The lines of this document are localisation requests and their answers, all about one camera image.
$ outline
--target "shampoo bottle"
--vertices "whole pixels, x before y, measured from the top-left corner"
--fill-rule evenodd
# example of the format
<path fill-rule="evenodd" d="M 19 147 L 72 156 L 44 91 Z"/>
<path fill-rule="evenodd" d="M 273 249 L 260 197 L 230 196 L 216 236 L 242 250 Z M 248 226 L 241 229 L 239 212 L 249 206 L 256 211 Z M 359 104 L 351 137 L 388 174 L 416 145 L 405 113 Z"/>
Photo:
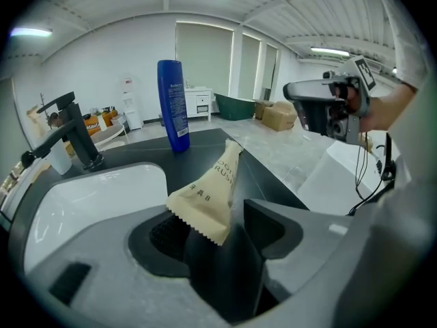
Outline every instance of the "shampoo bottle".
<path fill-rule="evenodd" d="M 190 147 L 190 136 L 181 62 L 173 60 L 158 62 L 158 91 L 171 148 L 175 152 L 184 151 Z"/>

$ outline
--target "white sink basin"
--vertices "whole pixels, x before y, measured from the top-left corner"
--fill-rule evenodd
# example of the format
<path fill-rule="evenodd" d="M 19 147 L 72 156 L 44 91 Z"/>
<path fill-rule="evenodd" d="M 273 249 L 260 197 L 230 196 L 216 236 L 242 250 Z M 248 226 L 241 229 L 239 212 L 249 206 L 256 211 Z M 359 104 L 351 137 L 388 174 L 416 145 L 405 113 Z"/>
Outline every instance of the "white sink basin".
<path fill-rule="evenodd" d="M 165 204 L 167 183 L 156 165 L 130 165 L 67 180 L 52 187 L 33 218 L 25 249 L 25 272 L 86 227 Z"/>

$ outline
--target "white sleeve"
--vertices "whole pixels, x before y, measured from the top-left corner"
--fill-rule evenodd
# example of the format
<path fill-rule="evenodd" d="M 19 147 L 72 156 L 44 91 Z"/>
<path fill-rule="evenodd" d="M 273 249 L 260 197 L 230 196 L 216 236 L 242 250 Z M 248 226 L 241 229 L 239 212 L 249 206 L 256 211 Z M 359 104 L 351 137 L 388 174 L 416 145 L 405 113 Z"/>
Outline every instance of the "white sleeve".
<path fill-rule="evenodd" d="M 431 53 L 407 9 L 399 0 L 382 0 L 393 31 L 396 77 L 419 89 L 430 68 Z"/>

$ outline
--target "beige sachet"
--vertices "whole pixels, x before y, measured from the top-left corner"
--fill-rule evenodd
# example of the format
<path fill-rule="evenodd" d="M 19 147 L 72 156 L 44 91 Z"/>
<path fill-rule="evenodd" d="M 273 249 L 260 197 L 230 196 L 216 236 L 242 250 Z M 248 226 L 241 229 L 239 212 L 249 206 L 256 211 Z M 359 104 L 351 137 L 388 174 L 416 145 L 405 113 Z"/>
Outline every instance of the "beige sachet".
<path fill-rule="evenodd" d="M 225 152 L 199 179 L 173 192 L 167 208 L 218 245 L 229 234 L 232 195 L 242 147 L 226 140 Z"/>

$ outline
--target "bottle label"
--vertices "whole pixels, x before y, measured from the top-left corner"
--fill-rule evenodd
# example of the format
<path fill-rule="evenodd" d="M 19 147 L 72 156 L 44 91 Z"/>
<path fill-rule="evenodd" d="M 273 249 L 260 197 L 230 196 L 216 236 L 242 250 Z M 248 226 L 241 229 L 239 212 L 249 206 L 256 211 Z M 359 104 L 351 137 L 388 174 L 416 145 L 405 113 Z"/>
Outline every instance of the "bottle label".
<path fill-rule="evenodd" d="M 178 137 L 188 133 L 184 84 L 171 84 L 169 87 L 171 119 Z"/>

